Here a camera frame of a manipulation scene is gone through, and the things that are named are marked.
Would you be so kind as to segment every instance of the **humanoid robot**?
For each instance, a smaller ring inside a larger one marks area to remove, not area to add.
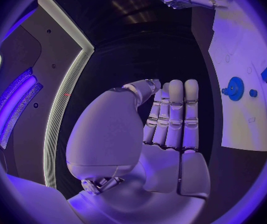
[[[154,94],[143,128],[137,108]],[[104,92],[68,141],[68,168],[84,188],[69,203],[84,223],[193,222],[210,192],[198,136],[196,80],[162,89],[141,80]]]

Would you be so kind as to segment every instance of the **blue gear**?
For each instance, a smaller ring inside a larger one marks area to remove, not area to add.
[[[229,81],[228,87],[225,89],[223,89],[225,91],[222,92],[223,94],[228,95],[232,101],[239,101],[244,95],[244,82],[239,77],[232,77]]]

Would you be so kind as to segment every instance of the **blue button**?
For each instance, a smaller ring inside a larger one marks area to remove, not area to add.
[[[267,68],[261,73],[261,77],[267,83]]]
[[[250,90],[250,96],[251,97],[257,97],[257,95],[258,95],[257,90]]]

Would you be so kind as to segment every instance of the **blue square button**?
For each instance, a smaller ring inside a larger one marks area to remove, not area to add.
[[[267,68],[261,73],[262,79],[267,83]]]

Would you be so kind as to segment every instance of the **purple lighting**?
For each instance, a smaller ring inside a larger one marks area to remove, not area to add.
[[[14,107],[22,99],[22,97],[28,92],[28,90],[35,85],[37,82],[36,77],[31,76],[26,81],[24,81],[18,89],[13,93],[13,95],[8,99],[3,109],[0,112],[0,135],[3,130],[3,127],[13,111]]]

